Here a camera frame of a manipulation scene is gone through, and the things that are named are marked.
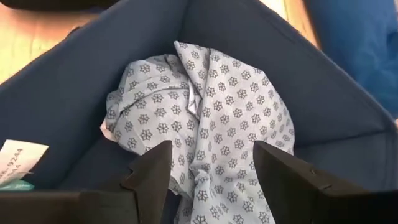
navy blue fabric bin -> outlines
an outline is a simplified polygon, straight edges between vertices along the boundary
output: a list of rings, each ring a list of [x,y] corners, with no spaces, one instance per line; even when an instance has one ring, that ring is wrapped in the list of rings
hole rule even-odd
[[[84,189],[124,172],[135,155],[100,133],[106,95],[129,62],[173,54],[174,40],[264,70],[290,111],[296,156],[369,190],[397,188],[392,118],[257,0],[123,0],[2,84],[0,142],[50,146],[25,179]]]

white label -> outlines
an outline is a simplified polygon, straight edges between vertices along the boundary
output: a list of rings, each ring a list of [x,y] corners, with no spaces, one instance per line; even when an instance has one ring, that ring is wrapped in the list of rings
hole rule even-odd
[[[48,148],[42,144],[6,140],[0,151],[0,185],[23,178]]]

fold in fabric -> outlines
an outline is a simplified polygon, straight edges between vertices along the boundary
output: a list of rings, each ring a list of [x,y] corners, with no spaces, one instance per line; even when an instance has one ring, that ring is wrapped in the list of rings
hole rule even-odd
[[[178,57],[126,68],[106,102],[108,137],[138,154],[173,141],[169,188],[183,196],[176,223],[274,223],[252,147],[262,140],[293,153],[284,102],[260,69],[214,49],[175,48]]]

wooden surface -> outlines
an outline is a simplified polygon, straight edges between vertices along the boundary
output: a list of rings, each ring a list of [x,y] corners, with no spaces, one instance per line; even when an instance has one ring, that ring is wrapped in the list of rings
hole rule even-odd
[[[261,0],[316,45],[302,0]],[[16,11],[0,3],[0,83],[96,15]]]

patterned fabric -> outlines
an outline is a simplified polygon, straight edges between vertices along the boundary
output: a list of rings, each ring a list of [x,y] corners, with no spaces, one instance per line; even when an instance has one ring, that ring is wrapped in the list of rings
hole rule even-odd
[[[127,67],[108,95],[107,129],[138,154],[173,141],[169,188],[183,196],[176,223],[274,223],[252,147],[262,140],[292,153],[284,102],[260,69],[214,49],[175,48],[178,57]]]

